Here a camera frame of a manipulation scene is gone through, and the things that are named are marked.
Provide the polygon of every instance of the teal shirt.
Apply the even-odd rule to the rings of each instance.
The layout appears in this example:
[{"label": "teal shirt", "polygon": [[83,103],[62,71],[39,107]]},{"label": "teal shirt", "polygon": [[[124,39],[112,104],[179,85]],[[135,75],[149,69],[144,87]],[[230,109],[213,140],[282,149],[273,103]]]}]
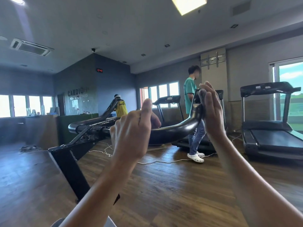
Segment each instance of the teal shirt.
[{"label": "teal shirt", "polygon": [[191,109],[191,101],[187,95],[187,93],[195,93],[197,86],[192,78],[188,77],[184,83],[184,97],[185,97],[185,107],[186,107],[186,114],[190,113]]}]

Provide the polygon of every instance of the yellow shirt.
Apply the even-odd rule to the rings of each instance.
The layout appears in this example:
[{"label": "yellow shirt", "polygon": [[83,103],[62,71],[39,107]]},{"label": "yellow shirt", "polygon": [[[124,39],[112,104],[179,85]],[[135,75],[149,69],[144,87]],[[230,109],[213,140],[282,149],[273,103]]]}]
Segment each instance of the yellow shirt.
[{"label": "yellow shirt", "polygon": [[124,100],[118,101],[116,113],[117,113],[117,117],[121,117],[123,115],[128,114]]}]

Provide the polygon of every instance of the blue jeans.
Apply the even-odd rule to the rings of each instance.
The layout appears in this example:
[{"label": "blue jeans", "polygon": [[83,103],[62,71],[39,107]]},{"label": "blue jeans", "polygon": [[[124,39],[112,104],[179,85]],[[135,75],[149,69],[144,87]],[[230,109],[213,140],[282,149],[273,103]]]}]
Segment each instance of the blue jeans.
[{"label": "blue jeans", "polygon": [[203,137],[205,136],[206,131],[204,127],[204,121],[201,120],[198,127],[194,131],[193,134],[188,135],[188,143],[189,143],[189,154],[195,155],[197,153],[199,144]]}]

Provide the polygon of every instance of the air conditioning unit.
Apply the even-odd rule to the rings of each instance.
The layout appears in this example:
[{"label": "air conditioning unit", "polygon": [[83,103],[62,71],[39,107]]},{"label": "air conditioning unit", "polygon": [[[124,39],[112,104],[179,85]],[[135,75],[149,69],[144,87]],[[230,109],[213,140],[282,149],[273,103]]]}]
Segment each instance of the air conditioning unit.
[{"label": "air conditioning unit", "polygon": [[11,43],[11,49],[17,50],[17,51],[21,51],[21,52],[25,52],[25,53],[31,53],[31,54],[35,54],[38,56],[47,56],[48,54],[51,53],[52,48],[49,47],[45,47],[36,43],[32,43],[32,42],[28,42],[25,40],[21,40],[18,38],[14,38],[12,43]]}]

